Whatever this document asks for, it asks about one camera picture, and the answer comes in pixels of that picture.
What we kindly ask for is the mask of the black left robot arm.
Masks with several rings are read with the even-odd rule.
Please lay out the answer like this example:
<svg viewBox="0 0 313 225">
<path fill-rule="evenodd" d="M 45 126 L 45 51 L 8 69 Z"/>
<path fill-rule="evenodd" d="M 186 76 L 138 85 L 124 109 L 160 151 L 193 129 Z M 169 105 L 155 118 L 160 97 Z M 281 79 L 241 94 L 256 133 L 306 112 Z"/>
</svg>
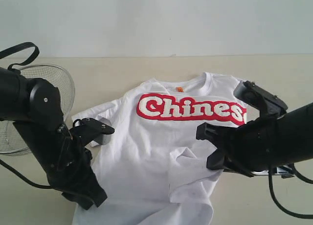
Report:
<svg viewBox="0 0 313 225">
<path fill-rule="evenodd" d="M 15 69 L 0 70 L 0 119 L 12 121 L 46 173 L 48 187 L 83 209 L 106 199 L 91 168 L 86 146 L 114 129 L 93 118 L 68 128 L 59 89 L 42 78 L 25 78 Z"/>
</svg>

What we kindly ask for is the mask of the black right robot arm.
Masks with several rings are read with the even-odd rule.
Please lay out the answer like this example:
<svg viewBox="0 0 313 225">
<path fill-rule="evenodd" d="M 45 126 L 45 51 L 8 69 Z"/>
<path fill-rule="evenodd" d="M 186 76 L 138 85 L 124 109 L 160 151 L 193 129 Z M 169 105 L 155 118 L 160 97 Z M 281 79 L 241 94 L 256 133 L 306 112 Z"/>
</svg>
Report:
<svg viewBox="0 0 313 225">
<path fill-rule="evenodd" d="M 283 116 L 264 115 L 237 128 L 203 123 L 197 127 L 196 139 L 216 147 L 207 157 L 207 169 L 253 177 L 274 167 L 312 159 L 313 106 Z"/>
</svg>

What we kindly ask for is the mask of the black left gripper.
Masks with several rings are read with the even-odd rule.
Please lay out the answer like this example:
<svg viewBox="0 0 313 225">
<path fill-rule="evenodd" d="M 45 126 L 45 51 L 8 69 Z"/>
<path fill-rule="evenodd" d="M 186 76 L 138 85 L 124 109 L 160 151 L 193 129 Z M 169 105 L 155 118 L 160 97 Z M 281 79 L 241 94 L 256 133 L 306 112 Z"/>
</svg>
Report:
<svg viewBox="0 0 313 225">
<path fill-rule="evenodd" d="M 61 191 L 65 199 L 84 210 L 93 205 L 99 207 L 108 198 L 91 168 L 91 152 L 69 129 L 29 127 L 29 148 L 48 181 L 48 185 L 31 183 L 32 186 Z"/>
</svg>

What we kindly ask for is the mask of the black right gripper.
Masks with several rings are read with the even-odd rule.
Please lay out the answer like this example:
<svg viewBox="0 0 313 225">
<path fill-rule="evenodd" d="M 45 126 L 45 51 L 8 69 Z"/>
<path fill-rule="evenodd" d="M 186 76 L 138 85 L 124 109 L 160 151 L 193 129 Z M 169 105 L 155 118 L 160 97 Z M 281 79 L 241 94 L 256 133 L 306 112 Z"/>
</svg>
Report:
<svg viewBox="0 0 313 225">
<path fill-rule="evenodd" d="M 208 140 L 220 149 L 207 157 L 209 170 L 251 177 L 293 161 L 293 125 L 282 119 L 251 121 L 237 128 L 205 122 L 197 127 L 196 139 Z"/>
</svg>

